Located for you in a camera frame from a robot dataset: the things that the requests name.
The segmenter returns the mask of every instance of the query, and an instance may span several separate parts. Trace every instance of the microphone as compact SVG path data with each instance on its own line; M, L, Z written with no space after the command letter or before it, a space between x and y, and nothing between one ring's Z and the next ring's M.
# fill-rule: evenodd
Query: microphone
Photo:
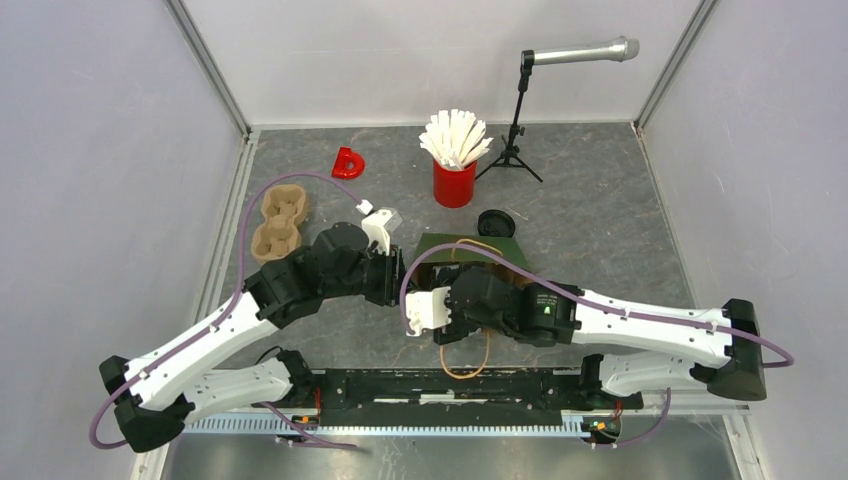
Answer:
M588 45L525 50L521 52L521 64L524 68L532 68L534 65L594 62L597 60L624 62L638 54L639 40L621 36L608 42L590 43Z

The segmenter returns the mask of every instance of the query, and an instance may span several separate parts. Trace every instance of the black lid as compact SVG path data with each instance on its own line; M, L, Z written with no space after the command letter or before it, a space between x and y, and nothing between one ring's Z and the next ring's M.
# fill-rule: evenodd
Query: black lid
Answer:
M512 237L515 222L500 210L486 210L477 218L477 233L484 237Z

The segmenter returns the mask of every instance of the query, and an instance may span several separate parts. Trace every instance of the wire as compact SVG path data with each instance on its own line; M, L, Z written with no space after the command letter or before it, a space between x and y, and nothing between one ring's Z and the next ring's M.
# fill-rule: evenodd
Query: wire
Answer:
M224 320L226 320L227 317L231 313L233 313L233 310L235 310L236 305L238 305L239 301L241 300L241 296L242 296L241 286L244 284L244 277L245 277L245 274L244 274L245 237L247 236L247 220L248 220L248 217L250 217L250 213L253 211L253 208L256 206L256 203L259 201L259 198L262 196L262 194L264 194L269 188L273 187L274 185L280 183L283 180L293 178L293 177L312 177L312 178L318 178L318 179L324 180L326 182L330 182L333 185L335 185L336 187L338 187L345 194L347 194L347 196L349 196L351 199L353 199L353 201L355 201L357 204L362 203L362 197L360 197L359 195L354 193L352 190L350 190L348 187L343 185L338 180L335 180L335 179L328 177L327 175L324 175L324 174L321 174L321 173L315 173L315 172L286 173L284 175L280 175L280 176L274 178L273 180L271 180L270 182L268 182L264 186L262 186L262 188L260 188L259 191L256 192L253 195L253 197L251 197L250 201L244 207L244 210L241 214L241 218L239 219L239 227L238 227L238 230L236 231L236 236L238 237L238 269L237 269L237 274L236 274L235 289L233 290L233 295L232 295L232 301L230 301L229 304L227 304L227 307L224 309L223 312L221 312L221 314L218 316L218 318L216 318L214 321L212 321L212 323L210 324L210 327L217 327L218 325L223 323ZM141 380L141 377L139 375L142 372L144 372L145 375L150 375L150 372L156 370L160 365L162 365L163 363L168 361L168 359L172 358L174 355L180 353L181 351L185 350L189 346L193 345L195 342L197 342L198 340L203 338L209 332L210 332L210 329L205 328L205 329L195 333L194 335L192 335L191 337L189 337L188 339L186 339L185 341L183 341L182 343L180 343L176 347L165 352L165 354L163 354L161 357L159 357L156 360L154 360L153 362L151 362L150 365L148 365L147 367L142 368L141 371L138 374L133 375L129 380L124 382L123 385L118 387L117 390L112 392L112 394L109 395L109 398L107 398L106 401L103 402L102 405L100 405L100 408L97 409L97 412L94 414L94 418L91 420L91 425L89 425L89 427L88 427L88 441L91 442L91 444L94 445L96 448L99 448L101 450L111 450L113 448L118 448L118 447L122 447L122 446L126 445L127 444L126 440L121 440L121 441L112 442L112 443L103 443L103 442L100 441L100 439L97 438L97 427L98 427L98 425L100 425L100 421L103 420L103 415L105 415L106 411L109 410L109 406L112 405L121 395L123 395L124 392L126 392L127 390L132 388L133 385L135 385L136 383L139 382L139 380Z
M458 243L445 243L445 244L442 244L442 245L436 245L435 247L431 247L431 248L427 249L424 253L419 255L418 258L416 258L415 261L412 262L412 265L410 265L409 268L407 269L406 275L404 275L403 281L400 284L400 291L401 292L406 291L406 288L409 285L409 279L412 275L412 272L414 272L415 269L418 268L418 266L421 265L421 263L424 260L426 260L430 255L432 255L436 252L440 252L442 250L453 250L453 249L456 249L456 248L462 249L462 250L467 250L469 252L474 252L474 253L477 253L479 255L483 255L484 257L491 259L495 263L503 265L504 267L512 270L513 272L515 272L515 273L517 273L517 274L519 274L519 275L521 275L521 276L523 276L523 277L525 277L525 278L527 278L527 279L529 279L533 282L536 282L539 285L542 285L543 287L547 288L548 290L552 290L554 293L556 293L558 295L561 295L561 296L563 296L563 297L565 297L565 298L567 298L567 299L569 299L569 300L571 300L575 303L578 303L580 305L584 305L584 306L589 307L589 308L594 308L596 310L600 310L602 312L606 312L606 313L613 314L613 315L616 315L616 316L627 315L627 316L629 316L629 318L635 318L635 319L638 319L638 320L648 320L648 321L651 321L651 322L665 323L665 324L670 324L670 325L681 325L681 326L684 326L684 327L692 327L692 328L702 328L702 329L706 329L706 330L711 330L713 328L713 325L706 323L706 322L699 322L699 321L696 321L696 320L686 320L686 319L682 319L682 318L666 317L664 315L654 315L654 314L650 314L650 313L641 313L641 312L629 312L628 313L627 311L625 311L624 309L621 309L621 308L596 303L596 302L593 302L591 300L587 300L583 297L579 297L579 296L577 296L577 295L575 295L575 294L573 294L569 291L566 291L566 290L562 289L561 287L554 285L550 281L548 281L548 280L546 280L546 279L544 279L544 278L542 278L538 275L530 273L527 270L524 270L523 268L518 267L518 266L510 263L506 259L501 258L501 257L499 257L499 256L497 256L493 253L490 253L487 250L484 250L484 249L478 248L478 247L474 247L472 245L463 245L463 244L458 244ZM403 324L406 326L407 332L409 332L410 334L414 334L415 332L412 330L412 327L410 327L410 325L409 325L409 319L406 318L406 295L400 296L400 302L399 303L400 303L400 318L403 321ZM725 326L722 326L722 325L717 326L716 331L721 332L721 333L727 333L727 334L730 334L730 335L733 335L733 336L736 336L736 337L744 338L745 340L748 340L750 342L753 342L753 343L756 343L756 344L761 345L763 347L766 347L769 350L773 351L774 353L783 357L783 361L780 361L780 362L763 363L763 368L789 367L789 366L791 366L795 363L795 358L789 352L787 352L783 348L777 346L776 344L774 344L774 343L772 343L772 342L770 342L770 341L768 341L768 340L766 340L762 337L759 337L757 335L753 335L751 333L739 330L737 328L725 327Z
M613 448L626 447L628 445L633 445L634 443L644 442L645 440L656 435L657 432L659 432L660 429L663 427L663 425L665 425L666 420L668 420L669 410L671 410L671 389L667 388L667 389L665 389L665 406L663 407L663 411L662 411L662 413L660 413L660 418L659 418L659 420L657 420L657 423L655 423L654 426L651 427L650 430L643 433L642 435L639 435L637 437L633 437L629 440L625 440L623 442L616 441L615 443L612 443L612 444L609 444L609 445L591 442L592 448L593 449L594 448L613 449Z
M321 419L321 389L315 387L315 417Z
M616 400L615 401L615 411L612 412L612 420L610 420L610 421L614 422L614 421L618 420L619 418L621 418L621 413L622 413L621 400Z
M254 365L259 365L259 362L261 362L262 360L265 360L265 357L266 357L269 353L273 352L274 350L279 350L280 352L282 352L282 351L283 351L283 347L281 347L281 346L279 346L279 345L274 345L273 347L269 348L268 350L265 350L265 352L264 352L262 355L259 355L259 358L256 360L256 362L254 363Z
M486 355L483 357L483 363L480 364L479 367L477 367L477 370L474 370L471 373L461 374L461 373L451 372L450 368L448 368L448 366L447 366L447 363L445 363L445 346L439 345L439 361L442 362L442 370L444 370L445 373L448 374L449 377L455 378L457 380L469 380L469 379L476 377L477 375L480 375L480 372L482 372L483 369L486 368L486 363L489 361L489 344L491 343L491 336L492 335L491 335L491 332L489 330L485 330L485 332L486 332Z
M306 438L307 440L311 440L311 441L315 442L315 443L312 443L312 444L309 444L309 443L292 443L292 445L295 445L295 446L298 446L298 447L338 448L340 450L359 450L359 447L357 447L356 445L354 445L352 443L329 442L327 440L324 440L323 438L316 437L315 435L312 435L311 433L309 433L306 430L304 430L303 428L301 428L300 425L289 420L288 417L283 415L283 412L277 410L277 407L271 405L268 402L261 402L260 405L267 408L268 410L271 410L271 412L273 412L274 415L280 417L280 420L282 420L292 430L299 433L303 438Z
M613 440L613 441L618 440L618 437L616 435L610 435L609 433L607 433L603 430L595 430L595 432L600 433L601 435L609 438L610 440Z
M460 238L459 240L456 241L456 243L470 243L471 245L477 245L478 247L481 247L481 248L488 248L489 250L497 253L498 256L503 257L502 251L498 250L497 248L495 248L491 245L486 245L483 242L478 242L477 240L474 240L473 238ZM456 249L451 250L451 262L454 261L455 255L456 255Z

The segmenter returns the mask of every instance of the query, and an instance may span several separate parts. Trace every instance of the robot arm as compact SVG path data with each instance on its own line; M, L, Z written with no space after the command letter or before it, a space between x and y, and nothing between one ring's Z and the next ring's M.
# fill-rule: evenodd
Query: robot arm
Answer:
M590 355L582 375L587 392L625 397L643 390L706 384L711 393L738 400L766 397L759 345L715 330L733 327L758 335L753 305L730 300L722 308L675 309L625 302L573 285L557 284L595 304L711 324L711 329L616 316L557 295L538 284L517 287L480 266L454 267L449 286L407 295L412 329L433 331L447 344L493 329L538 347L611 344L646 350L632 355Z
M363 295L371 303L394 306L404 272L389 234L400 222L396 211L381 209L363 219L362 228L337 223L321 232L313 245L269 262L248 277L235 309L217 326L213 322L232 298L145 355L104 361L100 373L110 393L137 374L141 378L115 402L119 427L133 450L161 446L186 424L215 413L309 394L311 373L292 352L241 370L211 370L245 346L316 313L324 299ZM204 330L208 333L183 346ZM174 350L167 362L146 373L145 367Z

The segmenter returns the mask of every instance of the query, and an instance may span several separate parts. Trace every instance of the tripod stand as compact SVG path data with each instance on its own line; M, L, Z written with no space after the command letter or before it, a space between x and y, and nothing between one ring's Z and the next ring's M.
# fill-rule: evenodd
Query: tripod stand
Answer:
M505 139L503 135L501 135L501 140L504 142L504 151L495 159L494 162L490 163L488 167L483 169L482 172L478 173L474 178L475 180L482 177L484 173L488 172L492 167L503 167L503 168L525 168L531 175L536 177L536 180L542 181L542 177L536 174L532 168L530 168L526 163L524 163L521 158L518 157L518 152L520 149L518 145L515 144L515 137L524 135L524 127L518 126L518 115L521 113L521 102L524 100L524 92L527 91L527 85L530 83L530 74L532 71L532 63L529 65L529 62L522 62L521 64L521 79L518 81L518 104L515 106L515 117L512 119L512 125L509 126L509 140ZM515 159L518 163L512 163L510 160Z

